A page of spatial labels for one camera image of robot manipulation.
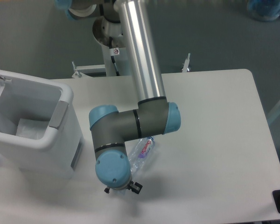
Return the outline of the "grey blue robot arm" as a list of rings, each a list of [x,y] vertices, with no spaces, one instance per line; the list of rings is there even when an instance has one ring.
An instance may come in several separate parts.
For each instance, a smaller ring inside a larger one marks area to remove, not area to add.
[[[55,6],[73,20],[94,18],[93,36],[103,52],[107,76],[132,76],[138,107],[119,112],[101,105],[89,113],[96,158],[95,172],[105,192],[128,189],[140,193],[133,181],[125,143],[177,131],[181,115],[168,102],[143,0],[56,0]]]

